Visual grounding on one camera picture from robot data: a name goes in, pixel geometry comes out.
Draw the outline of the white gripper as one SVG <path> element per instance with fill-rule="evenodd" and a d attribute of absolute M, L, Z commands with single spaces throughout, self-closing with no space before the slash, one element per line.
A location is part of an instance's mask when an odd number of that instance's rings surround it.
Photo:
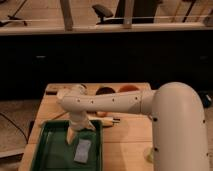
<path fill-rule="evenodd" d="M 68 144 L 71 144 L 73 139 L 75 138 L 75 131 L 80 131 L 83 129 L 89 129 L 92 131 L 96 130 L 94 125 L 89 121 L 85 112 L 69 113 L 69 126 L 71 128 L 68 128 L 66 138 Z"/>

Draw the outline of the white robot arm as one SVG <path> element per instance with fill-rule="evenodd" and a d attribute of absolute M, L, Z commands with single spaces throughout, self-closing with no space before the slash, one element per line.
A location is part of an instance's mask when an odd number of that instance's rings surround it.
<path fill-rule="evenodd" d="M 71 116 L 88 111 L 150 115 L 154 171 L 210 171 L 203 105 L 197 92 L 184 83 L 101 95 L 89 95 L 77 84 L 60 89 L 57 98 Z"/>

